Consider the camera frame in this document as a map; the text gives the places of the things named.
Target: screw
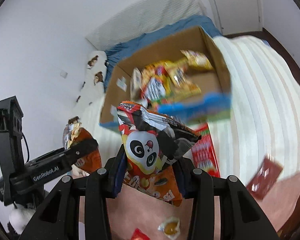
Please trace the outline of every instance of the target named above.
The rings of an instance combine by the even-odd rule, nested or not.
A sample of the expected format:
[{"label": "screw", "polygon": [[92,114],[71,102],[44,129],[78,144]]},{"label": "screw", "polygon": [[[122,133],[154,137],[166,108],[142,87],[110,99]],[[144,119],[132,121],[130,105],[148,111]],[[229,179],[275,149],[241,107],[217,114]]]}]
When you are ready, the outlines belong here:
[{"label": "screw", "polygon": [[105,168],[100,168],[97,170],[97,173],[102,175],[102,174],[105,174],[107,172],[107,170]]},{"label": "screw", "polygon": [[229,176],[229,180],[230,180],[231,182],[237,182],[237,181],[238,181],[238,178],[237,178],[236,176],[234,176],[234,175],[231,175],[231,176]]},{"label": "screw", "polygon": [[62,182],[68,182],[70,179],[71,179],[71,177],[66,175],[66,176],[62,177],[61,180],[62,180]]},{"label": "screw", "polygon": [[193,173],[197,174],[197,175],[200,175],[202,173],[202,170],[199,169],[199,168],[195,168],[195,169],[193,169]]}]

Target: panda cartoon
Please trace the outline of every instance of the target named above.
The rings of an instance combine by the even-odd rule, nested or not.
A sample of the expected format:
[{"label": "panda cartoon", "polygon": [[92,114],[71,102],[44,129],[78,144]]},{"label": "panda cartoon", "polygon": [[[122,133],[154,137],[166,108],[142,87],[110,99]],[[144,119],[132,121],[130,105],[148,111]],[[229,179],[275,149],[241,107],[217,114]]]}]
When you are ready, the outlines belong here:
[{"label": "panda cartoon", "polygon": [[159,143],[154,133],[131,132],[127,136],[125,150],[128,159],[145,175],[153,173],[160,166]]}]

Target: wall switch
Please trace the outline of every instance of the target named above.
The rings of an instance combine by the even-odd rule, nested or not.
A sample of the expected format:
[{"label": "wall switch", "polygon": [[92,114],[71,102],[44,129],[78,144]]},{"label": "wall switch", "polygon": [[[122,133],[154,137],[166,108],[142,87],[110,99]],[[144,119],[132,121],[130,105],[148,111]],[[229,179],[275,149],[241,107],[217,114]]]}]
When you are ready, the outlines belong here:
[{"label": "wall switch", "polygon": [[66,71],[64,71],[64,70],[61,70],[61,72],[60,72],[60,76],[62,76],[63,78],[66,78],[66,77],[67,77],[67,75],[68,75],[68,73],[67,73]]}]

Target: yellow snack bag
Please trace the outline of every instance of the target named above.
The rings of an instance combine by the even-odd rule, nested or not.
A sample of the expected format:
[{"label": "yellow snack bag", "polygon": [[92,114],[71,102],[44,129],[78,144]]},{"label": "yellow snack bag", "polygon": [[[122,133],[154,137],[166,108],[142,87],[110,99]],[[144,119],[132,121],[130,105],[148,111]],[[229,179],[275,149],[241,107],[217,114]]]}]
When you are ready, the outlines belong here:
[{"label": "yellow snack bag", "polygon": [[185,75],[187,68],[186,59],[181,59],[174,64],[170,64],[167,68],[167,72],[175,85],[172,89],[172,95],[169,98],[171,102],[178,102],[185,98],[201,94],[201,89]]},{"label": "yellow snack bag", "polygon": [[171,63],[160,61],[144,68],[142,71],[142,98],[146,98],[149,102],[156,102],[170,96],[171,80],[165,67]]},{"label": "yellow snack bag", "polygon": [[213,70],[213,67],[203,53],[194,52],[192,50],[181,50],[181,52],[186,56],[188,59],[189,67],[196,69],[196,70]]}]

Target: black cable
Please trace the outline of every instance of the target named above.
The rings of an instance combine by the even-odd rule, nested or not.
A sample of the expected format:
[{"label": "black cable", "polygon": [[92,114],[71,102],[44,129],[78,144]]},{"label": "black cable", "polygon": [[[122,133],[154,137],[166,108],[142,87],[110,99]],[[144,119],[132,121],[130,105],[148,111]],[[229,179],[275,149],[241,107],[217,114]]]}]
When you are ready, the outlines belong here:
[{"label": "black cable", "polygon": [[24,135],[23,133],[22,133],[22,137],[24,138],[24,140],[25,140],[25,143],[26,143],[26,147],[27,147],[28,159],[27,159],[27,161],[26,161],[26,162],[28,162],[28,161],[29,161],[29,159],[30,159],[29,148],[28,148],[28,144],[27,144],[26,137],[25,137],[25,135]]}]

